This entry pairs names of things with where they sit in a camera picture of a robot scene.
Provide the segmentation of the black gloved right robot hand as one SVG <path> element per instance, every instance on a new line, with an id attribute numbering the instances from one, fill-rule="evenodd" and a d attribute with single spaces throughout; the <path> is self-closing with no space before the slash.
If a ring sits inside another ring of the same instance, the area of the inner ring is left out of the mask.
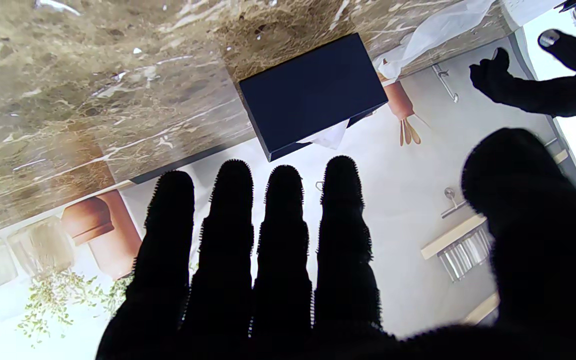
<path id="1" fill-rule="evenodd" d="M 457 360 L 482 351 L 489 360 L 576 359 L 576 186 L 535 135 L 503 128 L 471 151 L 461 187 L 494 239 L 493 325 L 403 339 L 383 330 L 361 179 L 343 155 L 324 174 L 317 284 L 306 269 L 302 179 L 290 165 L 270 173 L 252 280 L 253 178 L 232 159 L 215 178 L 194 276 L 194 183 L 183 171 L 160 176 L 125 301 L 96 358 Z"/>

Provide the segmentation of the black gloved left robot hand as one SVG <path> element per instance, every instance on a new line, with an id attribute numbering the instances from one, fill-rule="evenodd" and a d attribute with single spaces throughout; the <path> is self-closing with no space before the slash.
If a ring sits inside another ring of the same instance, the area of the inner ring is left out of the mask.
<path id="1" fill-rule="evenodd" d="M 539 35 L 538 46 L 576 72 L 576 37 L 547 29 Z M 508 51 L 498 47 L 491 59 L 469 66 L 471 83 L 497 104 L 551 117 L 576 117 L 576 75 L 526 80 L 510 75 L 509 65 Z"/>

